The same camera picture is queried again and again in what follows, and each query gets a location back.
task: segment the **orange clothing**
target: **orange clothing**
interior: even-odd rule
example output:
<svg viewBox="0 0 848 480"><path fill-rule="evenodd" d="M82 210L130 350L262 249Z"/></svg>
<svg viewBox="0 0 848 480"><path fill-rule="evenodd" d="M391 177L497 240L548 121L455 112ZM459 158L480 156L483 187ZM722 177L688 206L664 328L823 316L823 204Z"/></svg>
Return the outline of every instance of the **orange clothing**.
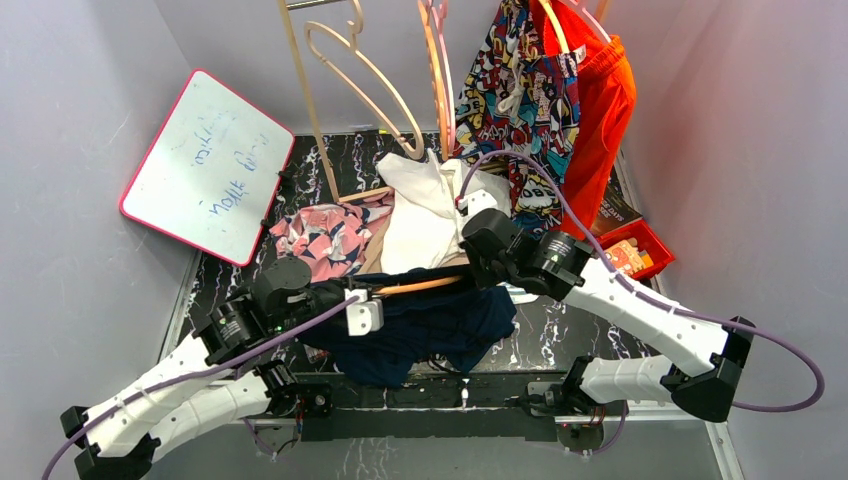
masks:
<svg viewBox="0 0 848 480"><path fill-rule="evenodd" d="M562 193L588 228L598 215L621 139L636 105L636 85L617 36L611 35L612 42L604 45L579 15L556 0L550 3L568 46L574 50L586 45L586 58L577 68L580 131L565 171ZM560 53L551 19L538 0L530 0L530 13L542 37L545 54ZM544 19L544 27L539 25L540 19ZM561 230L582 239L583 234L574 223L563 217Z"/></svg>

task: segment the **hanging rod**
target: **hanging rod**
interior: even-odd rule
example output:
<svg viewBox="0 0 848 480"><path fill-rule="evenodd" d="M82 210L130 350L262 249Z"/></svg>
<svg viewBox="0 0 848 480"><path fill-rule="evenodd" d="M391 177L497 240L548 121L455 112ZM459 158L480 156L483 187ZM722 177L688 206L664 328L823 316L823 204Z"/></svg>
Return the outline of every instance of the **hanging rod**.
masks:
<svg viewBox="0 0 848 480"><path fill-rule="evenodd" d="M318 5L327 5L329 3L344 2L345 0L305 0L286 5L289 10L300 10L301 8L317 7Z"/></svg>

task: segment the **white cloth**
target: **white cloth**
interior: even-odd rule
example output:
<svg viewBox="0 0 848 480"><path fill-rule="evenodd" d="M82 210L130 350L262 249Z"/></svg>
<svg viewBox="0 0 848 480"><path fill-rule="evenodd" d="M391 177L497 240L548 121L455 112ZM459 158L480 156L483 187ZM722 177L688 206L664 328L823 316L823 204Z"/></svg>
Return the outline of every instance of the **white cloth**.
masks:
<svg viewBox="0 0 848 480"><path fill-rule="evenodd" d="M439 164L432 151L416 162L389 153L377 163L377 172L395 189L395 209L383 239L380 262L389 274L413 268L436 268L461 250L462 217L454 206L469 167L452 159ZM477 171L466 194L484 189L498 209L509 215L509 181Z"/></svg>

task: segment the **pink hanger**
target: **pink hanger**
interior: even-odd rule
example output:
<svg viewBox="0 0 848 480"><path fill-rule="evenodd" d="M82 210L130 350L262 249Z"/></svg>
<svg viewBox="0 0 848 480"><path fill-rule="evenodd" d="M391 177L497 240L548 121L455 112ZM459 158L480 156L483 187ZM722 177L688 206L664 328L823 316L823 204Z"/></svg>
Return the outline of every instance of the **pink hanger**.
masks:
<svg viewBox="0 0 848 480"><path fill-rule="evenodd" d="M439 32L439 48L442 51L442 73L444 75L445 94L447 95L447 135L453 146L456 137L456 110L454 106L453 82L450 75L450 64L448 63L448 48L445 42L445 19L448 16L448 0L444 0L438 8L431 6L433 18L436 23L436 31Z"/></svg>
<svg viewBox="0 0 848 480"><path fill-rule="evenodd" d="M444 36L444 20L448 13L447 3L447 0L444 0L438 7L434 5L433 0L421 0L418 3L421 24L424 26L424 39L427 43L430 75L433 83L433 97L436 103L439 124L439 140L442 147L442 161L450 158L456 136L453 85L451 84L450 65L448 63L447 45ZM439 38L441 58L436 52L433 26L435 26L435 32Z"/></svg>

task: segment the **comic print fabric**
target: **comic print fabric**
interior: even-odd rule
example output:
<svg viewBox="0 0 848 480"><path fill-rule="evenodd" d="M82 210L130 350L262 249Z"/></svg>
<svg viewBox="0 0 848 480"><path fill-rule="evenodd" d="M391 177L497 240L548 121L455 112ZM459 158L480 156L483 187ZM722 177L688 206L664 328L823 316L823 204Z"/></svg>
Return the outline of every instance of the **comic print fabric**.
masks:
<svg viewBox="0 0 848 480"><path fill-rule="evenodd" d="M503 0L460 95L453 152L473 161L512 150L541 163L557 185L507 157L513 220L536 235L562 223L553 188L565 178L580 118L576 54L544 51L526 6Z"/></svg>

